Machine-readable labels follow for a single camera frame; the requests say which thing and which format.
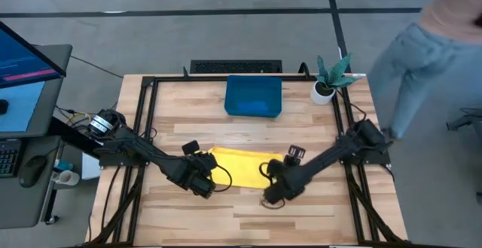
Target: yellow cloth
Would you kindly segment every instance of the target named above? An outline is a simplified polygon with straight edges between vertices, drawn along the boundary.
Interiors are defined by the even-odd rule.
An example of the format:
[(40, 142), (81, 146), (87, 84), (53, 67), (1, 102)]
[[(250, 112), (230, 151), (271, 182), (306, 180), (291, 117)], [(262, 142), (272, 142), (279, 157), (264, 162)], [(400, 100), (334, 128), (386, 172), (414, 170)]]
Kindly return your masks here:
[[(216, 158), (216, 162), (224, 167), (232, 176), (234, 186), (246, 188), (266, 188), (270, 181), (259, 173), (259, 165), (272, 159), (283, 160), (280, 154), (249, 152), (243, 150), (213, 147), (208, 150)], [(216, 184), (229, 185), (229, 176), (221, 168), (211, 171), (212, 180)]]

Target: blue bin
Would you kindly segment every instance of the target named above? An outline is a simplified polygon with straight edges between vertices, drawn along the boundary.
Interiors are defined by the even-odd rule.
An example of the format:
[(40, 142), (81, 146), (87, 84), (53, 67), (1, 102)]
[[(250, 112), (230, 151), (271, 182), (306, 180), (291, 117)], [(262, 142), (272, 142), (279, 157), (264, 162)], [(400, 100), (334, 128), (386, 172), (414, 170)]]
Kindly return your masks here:
[(275, 118), (281, 113), (281, 78), (230, 75), (224, 109), (229, 115)]

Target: light blue jeans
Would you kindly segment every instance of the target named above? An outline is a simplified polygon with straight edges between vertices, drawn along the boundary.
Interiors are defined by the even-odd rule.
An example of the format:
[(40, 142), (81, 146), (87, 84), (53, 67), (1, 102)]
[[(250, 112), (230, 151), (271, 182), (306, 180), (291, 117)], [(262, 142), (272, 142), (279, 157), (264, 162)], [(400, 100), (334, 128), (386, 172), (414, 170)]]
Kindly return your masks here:
[(450, 40), (427, 32), (416, 23), (401, 32), (368, 74), (375, 100), (396, 78), (401, 78), (395, 112), (388, 126), (392, 135), (403, 137), (436, 78), (451, 68), (463, 70), (466, 64), (480, 64), (474, 61), (477, 53), (482, 54), (482, 44)]

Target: person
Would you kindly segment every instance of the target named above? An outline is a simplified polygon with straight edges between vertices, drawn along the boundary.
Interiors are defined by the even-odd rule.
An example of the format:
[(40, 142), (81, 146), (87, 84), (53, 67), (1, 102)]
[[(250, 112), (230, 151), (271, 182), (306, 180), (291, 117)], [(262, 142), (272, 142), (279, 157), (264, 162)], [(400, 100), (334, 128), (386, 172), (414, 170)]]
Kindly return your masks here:
[(376, 59), (368, 74), (375, 100), (401, 78), (395, 111), (383, 128), (390, 139), (403, 137), (437, 78), (448, 69), (476, 63), (475, 56), (482, 55), (480, 16), (482, 0), (433, 0), (422, 18), (398, 34)]

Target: monitor screen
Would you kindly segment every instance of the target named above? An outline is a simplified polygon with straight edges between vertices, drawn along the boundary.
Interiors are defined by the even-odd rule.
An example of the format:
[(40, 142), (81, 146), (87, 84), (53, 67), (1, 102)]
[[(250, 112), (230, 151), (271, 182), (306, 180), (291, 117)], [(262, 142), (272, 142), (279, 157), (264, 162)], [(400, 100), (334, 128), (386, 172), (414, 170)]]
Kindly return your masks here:
[(59, 67), (4, 24), (0, 25), (0, 88), (60, 78)]

